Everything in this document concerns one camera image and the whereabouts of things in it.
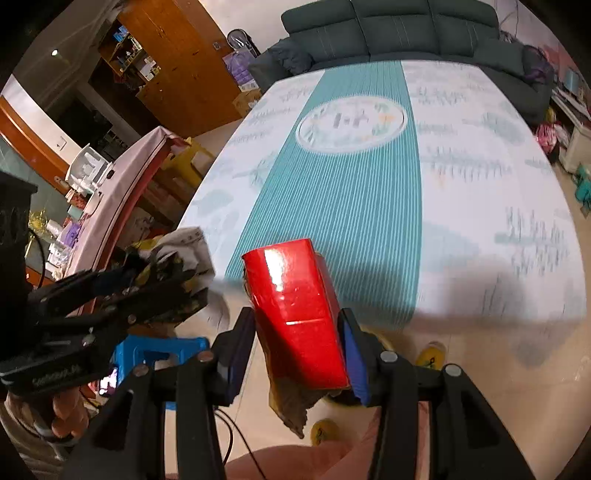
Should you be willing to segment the person left hand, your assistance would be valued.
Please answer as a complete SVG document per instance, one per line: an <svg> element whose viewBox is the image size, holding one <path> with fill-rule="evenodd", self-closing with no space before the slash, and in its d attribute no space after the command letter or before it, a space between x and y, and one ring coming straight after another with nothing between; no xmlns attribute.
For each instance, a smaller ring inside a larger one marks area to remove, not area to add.
<svg viewBox="0 0 591 480"><path fill-rule="evenodd" d="M55 394L50 402L53 411L52 421L45 425L34 408L12 394L8 394L4 405L17 423L31 432L46 438L65 438L69 435L79 438L89 423L89 414L85 407L86 398L95 398L88 385Z"/></svg>

